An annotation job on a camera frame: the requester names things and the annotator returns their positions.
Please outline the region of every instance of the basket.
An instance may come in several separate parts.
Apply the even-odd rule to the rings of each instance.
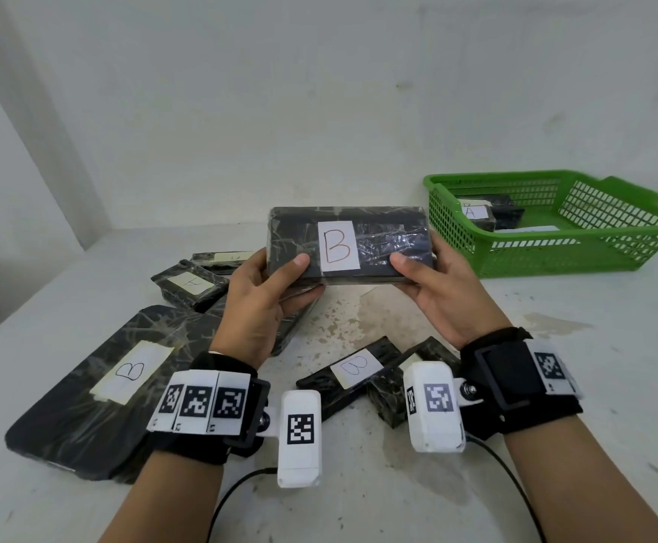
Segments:
[[[618,177],[566,170],[429,175],[429,221],[481,278],[634,271],[658,252],[658,193]],[[507,194],[525,208],[521,227],[493,233],[461,210],[465,195]]]

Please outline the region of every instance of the hand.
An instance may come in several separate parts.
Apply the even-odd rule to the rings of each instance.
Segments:
[[[315,287],[281,301],[281,295],[308,267],[308,255],[300,253],[271,275],[263,276],[266,248],[255,252],[231,276],[223,320],[211,350],[233,356],[258,369],[271,353],[279,322],[315,301],[324,292]]]
[[[414,300],[440,335],[458,350],[492,331],[512,327],[467,259],[435,231],[431,234],[438,270],[401,253],[393,253],[390,256],[392,266],[414,282],[396,284],[396,287]]]

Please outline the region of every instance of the forearm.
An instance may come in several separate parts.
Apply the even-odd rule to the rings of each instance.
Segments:
[[[658,517],[577,416],[505,443],[551,543],[658,543]]]
[[[100,543],[204,543],[223,466],[154,452]]]

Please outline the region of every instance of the black cable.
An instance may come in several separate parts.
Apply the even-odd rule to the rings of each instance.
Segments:
[[[466,435],[468,442],[472,442],[473,444],[477,444],[479,447],[484,448],[485,451],[487,451],[491,456],[497,459],[497,462],[500,465],[502,465],[502,467],[505,469],[505,472],[510,477],[510,480],[512,480],[513,484],[515,484],[515,488],[517,488],[517,491],[520,492],[520,495],[522,496],[522,500],[525,502],[525,505],[527,505],[527,510],[530,512],[530,516],[532,516],[532,521],[535,522],[535,528],[537,529],[537,534],[540,536],[540,540],[542,541],[542,543],[548,543],[548,540],[545,538],[545,532],[542,530],[542,526],[540,525],[540,520],[538,520],[537,515],[535,514],[535,510],[532,508],[532,505],[530,504],[530,500],[527,498],[527,495],[525,494],[525,490],[522,489],[522,486],[517,481],[517,478],[515,478],[515,475],[512,474],[510,468],[507,465],[505,465],[505,462],[500,458],[500,456],[498,456],[498,454],[495,453],[494,449],[489,447],[479,438],[473,437],[469,433],[466,433]]]
[[[225,504],[226,500],[227,500],[229,497],[231,497],[231,494],[234,492],[234,490],[235,490],[236,488],[238,488],[241,484],[243,484],[243,482],[245,482],[246,480],[248,480],[248,479],[250,479],[250,478],[252,478],[252,477],[254,477],[254,476],[258,476],[258,475],[260,475],[260,474],[276,474],[276,473],[278,473],[278,472],[279,472],[279,470],[278,470],[276,467],[260,468],[258,471],[254,471],[254,472],[252,472],[252,473],[248,473],[248,474],[245,475],[242,479],[240,479],[238,482],[236,482],[235,484],[233,484],[233,485],[228,489],[228,491],[226,492],[226,494],[223,496],[223,499],[221,499],[221,502],[220,502],[220,503],[218,504],[218,506],[216,507],[216,512],[213,513],[213,518],[211,518],[211,527],[208,529],[208,537],[206,538],[206,543],[208,543],[208,541],[209,541],[210,538],[211,538],[211,532],[213,532],[213,526],[214,526],[215,523],[216,523],[216,518],[218,518],[218,513],[221,512],[221,507],[223,507],[223,505]]]

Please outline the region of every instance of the basket handle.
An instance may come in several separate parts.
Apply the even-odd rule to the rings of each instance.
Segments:
[[[610,185],[613,190],[623,190],[623,194],[626,196],[634,197],[629,198],[629,200],[634,200],[637,202],[641,200],[645,203],[652,203],[658,205],[658,192],[651,190],[650,188],[642,187],[639,184],[634,184],[632,182],[625,181],[624,179],[619,179],[618,177],[605,177],[602,181],[604,184]]]

